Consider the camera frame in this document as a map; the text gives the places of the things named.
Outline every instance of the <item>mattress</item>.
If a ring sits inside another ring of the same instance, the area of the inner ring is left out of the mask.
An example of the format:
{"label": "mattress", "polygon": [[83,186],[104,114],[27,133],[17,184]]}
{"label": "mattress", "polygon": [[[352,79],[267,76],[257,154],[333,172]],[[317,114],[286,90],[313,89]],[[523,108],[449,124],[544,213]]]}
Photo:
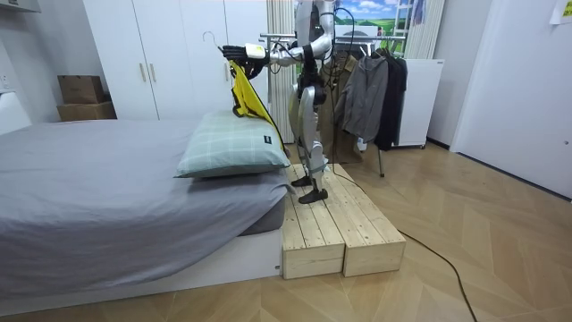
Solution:
{"label": "mattress", "polygon": [[283,170],[173,178],[197,121],[0,135],[0,299],[138,284],[282,224]]}
{"label": "mattress", "polygon": [[284,211],[286,210],[286,197],[282,198],[268,212],[252,224],[240,236],[249,236],[257,233],[267,233],[282,227]]}

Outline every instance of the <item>cardboard box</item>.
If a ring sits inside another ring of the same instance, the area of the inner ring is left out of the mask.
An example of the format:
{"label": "cardboard box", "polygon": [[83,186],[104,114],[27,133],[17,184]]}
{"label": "cardboard box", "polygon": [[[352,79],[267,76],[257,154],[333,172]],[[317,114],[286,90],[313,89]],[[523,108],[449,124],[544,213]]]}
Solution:
{"label": "cardboard box", "polygon": [[99,76],[59,75],[57,77],[65,104],[97,104],[105,102]]}
{"label": "cardboard box", "polygon": [[116,119],[112,102],[100,104],[64,104],[57,107],[62,122]]}

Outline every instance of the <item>white door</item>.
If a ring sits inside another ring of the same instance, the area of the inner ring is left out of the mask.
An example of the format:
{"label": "white door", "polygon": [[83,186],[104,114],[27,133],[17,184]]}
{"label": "white door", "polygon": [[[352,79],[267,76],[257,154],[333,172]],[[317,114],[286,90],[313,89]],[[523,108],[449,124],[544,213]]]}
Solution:
{"label": "white door", "polygon": [[184,26],[196,115],[230,111],[234,106],[231,74],[223,54],[216,48],[227,44],[226,20],[222,1],[183,0]]}
{"label": "white door", "polygon": [[84,0],[117,118],[157,120],[131,0]]}
{"label": "white door", "polygon": [[191,79],[180,0],[132,1],[159,119],[193,117],[197,92]]}
{"label": "white door", "polygon": [[[226,0],[226,28],[229,44],[244,46],[246,43],[261,44],[261,33],[268,32],[266,1]],[[258,96],[268,108],[268,69],[264,68],[250,81]]]}

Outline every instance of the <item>white cabinet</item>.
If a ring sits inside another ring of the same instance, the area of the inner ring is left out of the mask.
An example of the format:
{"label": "white cabinet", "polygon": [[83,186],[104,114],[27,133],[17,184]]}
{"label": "white cabinet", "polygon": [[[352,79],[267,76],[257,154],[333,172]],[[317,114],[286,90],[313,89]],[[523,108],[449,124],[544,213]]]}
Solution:
{"label": "white cabinet", "polygon": [[[268,31],[267,19],[258,19],[257,17],[266,17],[266,1],[225,1],[224,6],[226,12],[231,13],[226,16],[228,26],[229,44],[243,46],[246,43],[257,44],[261,33]],[[248,13],[248,20],[244,19],[244,15],[238,13]],[[268,106],[268,69],[263,70],[258,76],[250,81],[260,100],[265,106]]]}
{"label": "white cabinet", "polygon": [[195,92],[193,110],[201,114],[230,110],[234,100],[229,65],[215,46],[215,42],[220,47],[228,44],[224,2],[181,1],[181,16]]}
{"label": "white cabinet", "polygon": [[179,1],[133,0],[133,6],[159,119],[191,116],[195,93]]}
{"label": "white cabinet", "polygon": [[120,119],[157,119],[147,61],[131,0],[86,0],[105,80]]}
{"label": "white cabinet", "polygon": [[444,61],[408,59],[408,89],[403,102],[400,147],[423,146],[437,96]]}
{"label": "white cabinet", "polygon": [[[185,119],[231,110],[229,65],[213,36],[219,46],[244,46],[256,43],[267,31],[266,3],[260,1],[84,0],[84,4],[120,119]],[[265,73],[253,85],[267,103]]]}

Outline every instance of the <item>wooden platform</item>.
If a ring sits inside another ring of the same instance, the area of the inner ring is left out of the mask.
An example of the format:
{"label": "wooden platform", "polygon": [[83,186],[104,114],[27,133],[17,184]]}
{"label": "wooden platform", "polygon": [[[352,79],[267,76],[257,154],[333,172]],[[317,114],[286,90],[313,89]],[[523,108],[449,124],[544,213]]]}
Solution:
{"label": "wooden platform", "polygon": [[[349,179],[340,165],[336,173]],[[302,165],[288,169],[289,179],[304,176]],[[310,205],[298,197],[311,189],[296,188],[287,200],[282,265],[285,279],[343,272],[345,276],[400,268],[405,239],[355,184],[332,172],[324,175],[329,198]]]}

